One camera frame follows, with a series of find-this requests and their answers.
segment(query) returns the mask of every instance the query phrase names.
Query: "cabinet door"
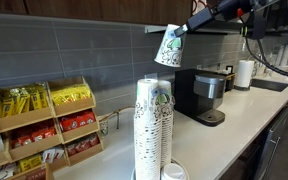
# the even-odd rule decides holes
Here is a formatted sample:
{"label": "cabinet door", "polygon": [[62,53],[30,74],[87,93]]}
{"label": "cabinet door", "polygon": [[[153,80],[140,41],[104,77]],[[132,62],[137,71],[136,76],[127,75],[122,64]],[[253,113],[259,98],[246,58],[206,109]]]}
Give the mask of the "cabinet door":
{"label": "cabinet door", "polygon": [[28,13],[141,24],[183,24],[192,0],[25,0]]}
{"label": "cabinet door", "polygon": [[0,0],[0,13],[26,14],[23,0]]}

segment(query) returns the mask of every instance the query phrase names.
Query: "dark cabinet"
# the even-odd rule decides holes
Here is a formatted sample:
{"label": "dark cabinet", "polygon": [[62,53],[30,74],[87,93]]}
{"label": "dark cabinet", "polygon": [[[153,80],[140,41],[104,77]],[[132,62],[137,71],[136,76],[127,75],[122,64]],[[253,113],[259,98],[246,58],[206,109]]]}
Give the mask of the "dark cabinet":
{"label": "dark cabinet", "polygon": [[25,0],[30,15],[141,24],[183,24],[192,0]]}
{"label": "dark cabinet", "polygon": [[23,0],[0,0],[0,13],[26,14]]}

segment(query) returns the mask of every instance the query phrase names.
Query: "white countertop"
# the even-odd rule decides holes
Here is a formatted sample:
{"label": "white countertop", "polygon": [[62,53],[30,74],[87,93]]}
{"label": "white countertop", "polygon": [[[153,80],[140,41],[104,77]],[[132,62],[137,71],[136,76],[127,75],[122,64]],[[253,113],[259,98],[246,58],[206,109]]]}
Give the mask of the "white countertop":
{"label": "white countertop", "polygon": [[[268,80],[288,83],[288,78],[273,74]],[[188,171],[191,180],[218,179],[288,101],[288,87],[275,92],[251,87],[250,91],[225,93],[218,110],[225,121],[216,127],[204,126],[175,112],[172,156]],[[55,179],[127,180],[134,168],[133,113],[109,122],[104,151],[72,167],[54,173]]]}

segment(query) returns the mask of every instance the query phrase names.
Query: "black coffee maker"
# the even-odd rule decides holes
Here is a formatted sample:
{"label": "black coffee maker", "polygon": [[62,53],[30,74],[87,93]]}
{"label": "black coffee maker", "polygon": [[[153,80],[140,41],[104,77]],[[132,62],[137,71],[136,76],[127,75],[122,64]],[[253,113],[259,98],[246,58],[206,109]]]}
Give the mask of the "black coffee maker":
{"label": "black coffee maker", "polygon": [[210,71],[176,71],[175,109],[206,126],[217,126],[225,119],[225,114],[216,110],[223,101],[225,79]]}

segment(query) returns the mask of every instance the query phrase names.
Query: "gray tile backsplash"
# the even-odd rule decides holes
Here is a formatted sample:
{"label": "gray tile backsplash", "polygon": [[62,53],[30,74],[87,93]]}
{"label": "gray tile backsplash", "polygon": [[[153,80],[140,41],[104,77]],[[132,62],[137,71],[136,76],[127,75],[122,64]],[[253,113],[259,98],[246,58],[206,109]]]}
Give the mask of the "gray tile backsplash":
{"label": "gray tile backsplash", "polygon": [[[240,35],[189,34],[182,67],[172,68],[153,61],[162,38],[141,25],[0,16],[0,87],[83,75],[100,115],[134,105],[136,82],[145,74],[173,81],[176,70],[225,68],[249,55]],[[268,53],[288,38],[263,42]],[[256,43],[250,45],[257,52]]]}

